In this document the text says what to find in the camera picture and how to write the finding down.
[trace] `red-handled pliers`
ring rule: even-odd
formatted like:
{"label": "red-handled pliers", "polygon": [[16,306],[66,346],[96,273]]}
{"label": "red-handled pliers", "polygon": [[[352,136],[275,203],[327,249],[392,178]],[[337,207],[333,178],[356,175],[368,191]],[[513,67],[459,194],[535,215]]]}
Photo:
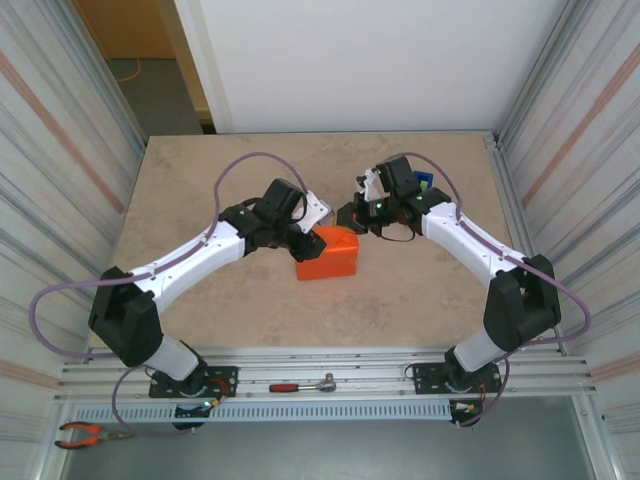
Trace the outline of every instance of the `red-handled pliers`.
{"label": "red-handled pliers", "polygon": [[100,443],[106,440],[121,440],[123,438],[130,438],[133,436],[131,433],[115,432],[107,430],[101,425],[94,425],[92,423],[86,422],[65,423],[60,427],[59,430],[71,430],[75,428],[85,430],[87,433],[89,433],[89,436],[83,440],[80,440],[79,442],[61,442],[60,440],[57,440],[55,442],[55,446],[60,447],[64,450],[79,450],[81,448],[100,445]]}

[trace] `orange block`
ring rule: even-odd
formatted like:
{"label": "orange block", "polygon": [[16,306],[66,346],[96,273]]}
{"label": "orange block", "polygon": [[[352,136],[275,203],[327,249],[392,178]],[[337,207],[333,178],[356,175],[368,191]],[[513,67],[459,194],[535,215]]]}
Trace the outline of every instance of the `orange block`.
{"label": "orange block", "polygon": [[327,246],[318,258],[302,263],[296,262],[298,280],[355,275],[358,236],[342,227],[315,227],[313,231],[322,237]]}

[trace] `corrugated metal wall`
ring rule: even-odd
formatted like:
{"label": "corrugated metal wall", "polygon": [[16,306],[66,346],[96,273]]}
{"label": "corrugated metal wall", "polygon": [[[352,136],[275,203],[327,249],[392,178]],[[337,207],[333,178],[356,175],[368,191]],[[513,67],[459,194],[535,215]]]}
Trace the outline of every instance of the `corrugated metal wall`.
{"label": "corrugated metal wall", "polygon": [[[0,476],[26,478],[63,360],[31,334],[46,285],[99,276],[111,260],[144,138],[84,26],[64,1],[0,3]],[[86,344],[91,292],[38,310],[57,345]]]}
{"label": "corrugated metal wall", "polygon": [[[574,20],[501,137],[534,246],[594,314],[571,351],[587,357],[624,468],[640,478],[640,2],[581,2]],[[566,298],[562,308],[571,331],[581,315]]]}

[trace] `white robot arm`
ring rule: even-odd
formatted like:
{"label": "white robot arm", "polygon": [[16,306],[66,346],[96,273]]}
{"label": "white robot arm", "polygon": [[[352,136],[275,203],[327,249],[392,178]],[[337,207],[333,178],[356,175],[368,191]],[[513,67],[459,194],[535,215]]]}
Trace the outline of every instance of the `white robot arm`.
{"label": "white robot arm", "polygon": [[[297,204],[304,206],[295,213]],[[150,274],[147,278],[96,292],[89,326],[127,366],[145,365],[180,382],[185,394],[201,387],[198,375],[206,364],[184,343],[162,333],[159,315],[182,293],[204,277],[240,260],[260,247],[289,250],[297,261],[317,258],[323,240],[311,230],[331,216],[331,208],[312,193],[303,194],[282,179],[274,180],[262,198],[227,208],[213,234],[209,228],[171,253],[127,273],[117,267],[102,278]],[[161,268],[200,248],[170,268]]]}
{"label": "white robot arm", "polygon": [[[380,178],[382,197],[373,186]],[[493,360],[510,353],[560,322],[556,288],[506,260],[514,258],[553,277],[551,263],[542,255],[526,258],[483,231],[471,220],[457,216],[457,205],[437,188],[422,191],[406,157],[384,162],[357,178],[353,202],[338,210],[338,224],[356,233],[402,223],[417,235],[433,240],[453,254],[487,290],[483,328],[445,354],[448,382],[465,389]],[[471,228],[497,247],[495,253],[465,230]]]}

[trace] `beige table surface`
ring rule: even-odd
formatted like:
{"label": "beige table surface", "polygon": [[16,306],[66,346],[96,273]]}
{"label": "beige table surface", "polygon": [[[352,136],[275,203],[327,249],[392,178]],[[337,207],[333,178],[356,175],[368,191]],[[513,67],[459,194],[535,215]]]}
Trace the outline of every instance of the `beige table surface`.
{"label": "beige table surface", "polygon": [[[509,240],[489,158],[474,134],[283,134],[153,137],[116,253],[123,270],[144,265],[201,232],[211,221],[212,185],[236,157],[283,156],[310,190],[334,209],[349,201],[355,177],[387,156],[416,151],[439,162],[465,213]],[[419,160],[415,169],[432,171]],[[261,195],[292,176],[276,162],[252,159],[221,186],[223,207]],[[435,185],[449,190],[436,175]],[[388,236],[407,235],[394,226]],[[423,237],[392,243],[360,236],[353,277],[298,282],[284,250],[261,249],[214,272],[162,315],[165,333],[194,347],[449,346],[482,324],[485,293],[473,275]]]}

